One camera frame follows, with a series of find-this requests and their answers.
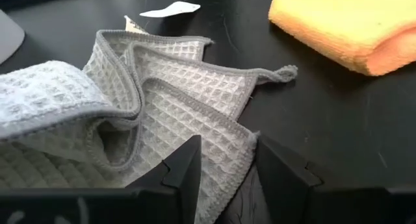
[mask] gray towel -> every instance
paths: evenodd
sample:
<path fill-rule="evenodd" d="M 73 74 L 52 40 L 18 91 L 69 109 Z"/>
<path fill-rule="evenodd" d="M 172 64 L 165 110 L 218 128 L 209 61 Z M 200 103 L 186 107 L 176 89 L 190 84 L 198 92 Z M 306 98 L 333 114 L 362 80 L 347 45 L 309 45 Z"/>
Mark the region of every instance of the gray towel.
<path fill-rule="evenodd" d="M 200 134 L 195 221 L 214 223 L 254 157 L 236 119 L 256 84 L 297 68 L 206 64 L 210 42 L 99 31 L 82 71 L 52 61 L 0 76 L 0 187 L 124 187 Z"/>

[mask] gray waffle towel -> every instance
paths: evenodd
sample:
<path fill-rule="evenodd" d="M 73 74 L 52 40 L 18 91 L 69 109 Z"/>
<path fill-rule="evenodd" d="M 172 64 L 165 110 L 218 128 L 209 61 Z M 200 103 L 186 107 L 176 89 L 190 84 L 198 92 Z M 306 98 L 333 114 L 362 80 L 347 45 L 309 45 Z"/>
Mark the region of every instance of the gray waffle towel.
<path fill-rule="evenodd" d="M 210 42 L 99 31 L 82 71 L 51 61 L 0 76 L 0 188 L 124 187 L 200 134 L 195 221 L 214 223 L 254 156 L 236 119 L 256 84 L 297 69 L 206 64 Z"/>

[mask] orange microfiber towel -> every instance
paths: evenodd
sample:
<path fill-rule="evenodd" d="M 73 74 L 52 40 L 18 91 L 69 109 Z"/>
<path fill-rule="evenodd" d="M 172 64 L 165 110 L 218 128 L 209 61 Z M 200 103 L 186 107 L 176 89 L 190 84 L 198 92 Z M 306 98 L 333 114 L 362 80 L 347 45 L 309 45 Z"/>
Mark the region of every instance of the orange microfiber towel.
<path fill-rule="evenodd" d="M 416 0 L 273 0 L 269 20 L 365 75 L 416 60 Z"/>

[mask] white towel tag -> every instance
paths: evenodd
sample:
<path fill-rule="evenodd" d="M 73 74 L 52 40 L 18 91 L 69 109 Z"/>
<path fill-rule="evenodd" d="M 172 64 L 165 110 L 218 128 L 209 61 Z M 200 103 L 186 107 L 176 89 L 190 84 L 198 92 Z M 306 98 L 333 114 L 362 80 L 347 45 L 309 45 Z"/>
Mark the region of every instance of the white towel tag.
<path fill-rule="evenodd" d="M 201 5 L 177 1 L 162 10 L 151 10 L 143 12 L 140 15 L 152 18 L 162 18 L 167 16 L 174 16 L 176 14 L 194 12 L 199 9 Z"/>

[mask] waffle weave microfiber towel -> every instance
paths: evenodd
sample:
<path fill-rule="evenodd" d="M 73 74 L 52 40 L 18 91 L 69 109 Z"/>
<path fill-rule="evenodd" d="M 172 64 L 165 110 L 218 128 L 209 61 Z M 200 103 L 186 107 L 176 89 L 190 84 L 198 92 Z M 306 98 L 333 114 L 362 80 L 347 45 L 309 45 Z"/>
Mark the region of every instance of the waffle weave microfiber towel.
<path fill-rule="evenodd" d="M 416 60 L 415 0 L 273 0 L 268 17 L 365 75 L 383 75 Z"/>
<path fill-rule="evenodd" d="M 201 62 L 210 39 L 99 31 L 81 71 L 50 61 L 0 75 L 0 188 L 123 188 L 201 135 L 196 223 L 214 223 L 254 157 L 236 122 L 256 84 L 297 68 Z"/>

